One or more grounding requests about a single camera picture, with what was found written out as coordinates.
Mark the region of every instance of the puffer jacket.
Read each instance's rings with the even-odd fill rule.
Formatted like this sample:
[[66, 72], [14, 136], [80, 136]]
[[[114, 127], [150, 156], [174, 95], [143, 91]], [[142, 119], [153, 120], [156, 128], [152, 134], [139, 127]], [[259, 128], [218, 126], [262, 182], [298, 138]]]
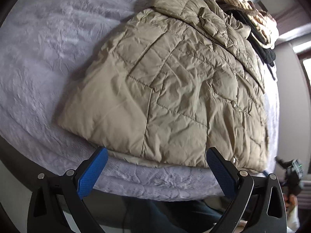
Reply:
[[262, 63], [249, 34], [215, 0], [155, 0], [104, 44], [58, 124], [140, 165], [208, 167], [214, 146], [263, 171]]

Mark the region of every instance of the metal screw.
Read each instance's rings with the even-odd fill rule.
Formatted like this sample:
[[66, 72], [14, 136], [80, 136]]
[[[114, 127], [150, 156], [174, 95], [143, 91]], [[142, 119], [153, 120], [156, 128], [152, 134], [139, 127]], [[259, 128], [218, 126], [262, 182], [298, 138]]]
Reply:
[[241, 170], [240, 175], [246, 177], [248, 175], [247, 171]]
[[44, 173], [39, 173], [38, 179], [39, 179], [39, 180], [42, 180], [43, 178], [44, 178]]
[[68, 171], [66, 172], [66, 175], [67, 175], [67, 176], [72, 176], [72, 175], [74, 175], [74, 173], [75, 173], [74, 170], [68, 170]]
[[270, 174], [270, 178], [273, 180], [276, 180], [276, 175], [272, 173], [272, 174]]

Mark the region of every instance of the black fabric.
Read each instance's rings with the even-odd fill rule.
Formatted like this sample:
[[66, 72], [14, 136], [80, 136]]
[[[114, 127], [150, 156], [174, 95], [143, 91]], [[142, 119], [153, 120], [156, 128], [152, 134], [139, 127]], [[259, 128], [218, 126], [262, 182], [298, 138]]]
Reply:
[[[257, 31], [251, 20], [242, 13], [241, 11], [237, 10], [228, 10], [226, 11], [228, 15], [232, 15], [235, 19], [239, 20], [243, 24], [246, 24], [251, 27], [251, 32], [254, 34], [254, 36], [261, 42], [264, 43], [265, 40], [262, 37], [262, 35]], [[264, 49], [262, 48], [258, 42], [255, 40], [255, 38], [250, 34], [247, 40], [251, 43], [252, 47], [254, 48], [255, 52], [258, 54], [260, 57], [261, 61], [266, 64], [270, 64], [270, 66], [274, 66], [273, 61], [276, 58], [275, 52], [269, 48], [269, 49]]]
[[128, 204], [132, 233], [202, 233], [221, 217], [203, 201], [163, 202], [176, 226], [152, 200], [126, 198], [125, 203]]

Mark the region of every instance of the bed sheet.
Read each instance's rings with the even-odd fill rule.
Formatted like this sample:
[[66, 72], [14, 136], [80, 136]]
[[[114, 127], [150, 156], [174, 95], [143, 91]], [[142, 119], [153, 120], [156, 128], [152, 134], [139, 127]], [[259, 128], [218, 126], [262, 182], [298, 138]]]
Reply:
[[[55, 174], [77, 168], [94, 152], [94, 147], [58, 127], [55, 120], [103, 43], [152, 2], [18, 0], [0, 28], [0, 135], [27, 158]], [[268, 171], [272, 172], [279, 101], [276, 81], [269, 71], [265, 83], [270, 136]], [[162, 201], [222, 195], [209, 169], [155, 169], [112, 157], [95, 188]]]

